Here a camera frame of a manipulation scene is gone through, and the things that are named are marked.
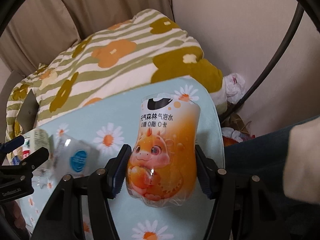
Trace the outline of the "left hand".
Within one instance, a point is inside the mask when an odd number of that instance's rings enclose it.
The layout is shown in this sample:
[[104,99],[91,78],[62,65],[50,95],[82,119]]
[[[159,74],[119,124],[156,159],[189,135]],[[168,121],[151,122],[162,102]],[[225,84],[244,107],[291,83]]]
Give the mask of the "left hand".
[[22,215],[21,208],[17,204],[16,201],[7,202],[5,203],[6,208],[8,209],[9,213],[14,218],[14,223],[16,228],[25,230],[26,229],[26,223],[24,220],[24,217]]

